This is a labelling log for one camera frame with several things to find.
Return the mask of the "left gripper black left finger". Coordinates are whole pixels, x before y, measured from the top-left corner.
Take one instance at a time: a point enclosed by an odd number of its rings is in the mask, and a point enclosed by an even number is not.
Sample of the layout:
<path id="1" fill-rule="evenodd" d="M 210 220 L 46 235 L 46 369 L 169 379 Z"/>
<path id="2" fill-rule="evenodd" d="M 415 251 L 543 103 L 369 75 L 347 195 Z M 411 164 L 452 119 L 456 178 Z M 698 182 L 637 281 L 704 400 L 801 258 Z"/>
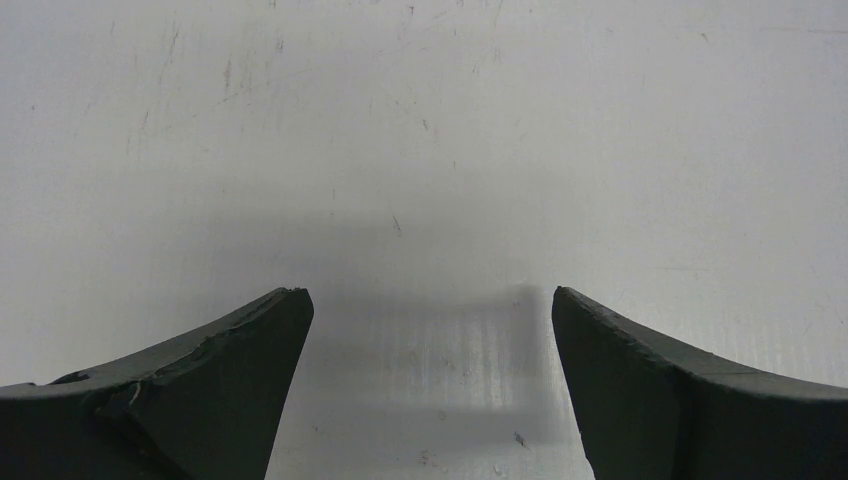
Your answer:
<path id="1" fill-rule="evenodd" d="M 206 325 L 1 390 L 5 479 L 262 479 L 312 323 L 279 288 Z"/>

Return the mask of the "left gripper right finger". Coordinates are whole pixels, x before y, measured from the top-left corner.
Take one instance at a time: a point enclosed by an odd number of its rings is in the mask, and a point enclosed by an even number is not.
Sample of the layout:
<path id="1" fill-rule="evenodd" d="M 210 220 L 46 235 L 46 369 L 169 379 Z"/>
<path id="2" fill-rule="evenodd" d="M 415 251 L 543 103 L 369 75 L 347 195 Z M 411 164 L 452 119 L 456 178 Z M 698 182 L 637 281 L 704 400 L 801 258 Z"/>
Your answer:
<path id="1" fill-rule="evenodd" d="M 843 479 L 847 392 L 739 364 L 558 288 L 552 327 L 599 479 Z"/>

